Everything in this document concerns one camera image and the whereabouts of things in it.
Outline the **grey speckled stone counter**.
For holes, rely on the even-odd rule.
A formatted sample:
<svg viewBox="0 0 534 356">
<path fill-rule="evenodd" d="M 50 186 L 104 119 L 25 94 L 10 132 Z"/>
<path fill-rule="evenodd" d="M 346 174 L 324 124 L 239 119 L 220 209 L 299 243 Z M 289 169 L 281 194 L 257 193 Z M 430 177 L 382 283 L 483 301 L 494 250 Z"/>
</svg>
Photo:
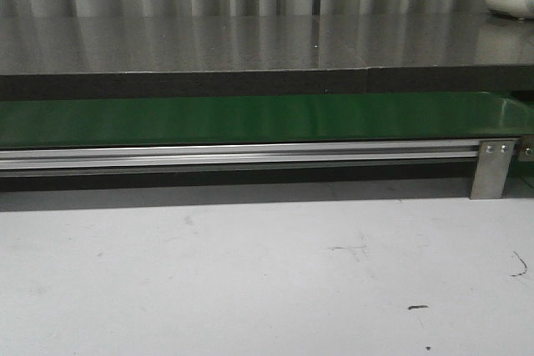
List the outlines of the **grey speckled stone counter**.
<svg viewBox="0 0 534 356">
<path fill-rule="evenodd" d="M 489 13 L 3 18 L 12 100 L 533 94 L 533 24 Z"/>
</svg>

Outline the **steel conveyor support bracket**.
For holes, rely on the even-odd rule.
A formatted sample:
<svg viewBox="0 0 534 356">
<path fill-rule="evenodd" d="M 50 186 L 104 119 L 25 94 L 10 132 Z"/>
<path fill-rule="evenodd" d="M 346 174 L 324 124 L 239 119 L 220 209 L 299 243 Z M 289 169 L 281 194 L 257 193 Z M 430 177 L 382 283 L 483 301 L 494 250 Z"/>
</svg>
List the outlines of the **steel conveyor support bracket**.
<svg viewBox="0 0 534 356">
<path fill-rule="evenodd" d="M 471 187 L 471 200 L 501 198 L 514 155 L 515 141 L 482 141 Z"/>
</svg>

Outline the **dark conveyor end plate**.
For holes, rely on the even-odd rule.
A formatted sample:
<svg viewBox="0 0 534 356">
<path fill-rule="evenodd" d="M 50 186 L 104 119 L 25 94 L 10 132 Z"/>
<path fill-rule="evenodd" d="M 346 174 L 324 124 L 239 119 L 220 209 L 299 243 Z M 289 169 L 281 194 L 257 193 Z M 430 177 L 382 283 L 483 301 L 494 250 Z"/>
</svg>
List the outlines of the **dark conveyor end plate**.
<svg viewBox="0 0 534 356">
<path fill-rule="evenodd" d="M 521 137 L 518 147 L 516 158 L 521 163 L 533 163 L 534 162 L 534 136 L 526 135 Z"/>
</svg>

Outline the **green conveyor belt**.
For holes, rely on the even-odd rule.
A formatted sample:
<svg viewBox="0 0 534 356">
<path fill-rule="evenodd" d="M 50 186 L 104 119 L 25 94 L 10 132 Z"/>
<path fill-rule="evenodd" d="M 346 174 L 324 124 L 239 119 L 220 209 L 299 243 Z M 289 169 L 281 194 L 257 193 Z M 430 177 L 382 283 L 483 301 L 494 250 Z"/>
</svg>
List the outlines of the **green conveyor belt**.
<svg viewBox="0 0 534 356">
<path fill-rule="evenodd" d="M 112 147 L 517 137 L 533 108 L 496 93 L 6 101 L 1 146 Z"/>
</svg>

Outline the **aluminium conveyor side rail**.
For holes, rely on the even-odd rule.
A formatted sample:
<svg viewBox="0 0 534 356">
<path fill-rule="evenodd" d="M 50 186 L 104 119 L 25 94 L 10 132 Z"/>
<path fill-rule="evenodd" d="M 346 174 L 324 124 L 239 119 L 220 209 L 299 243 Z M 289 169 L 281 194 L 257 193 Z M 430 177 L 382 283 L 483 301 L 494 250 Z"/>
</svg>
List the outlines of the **aluminium conveyor side rail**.
<svg viewBox="0 0 534 356">
<path fill-rule="evenodd" d="M 1 152 L 3 171 L 470 158 L 476 139 L 55 148 Z"/>
</svg>

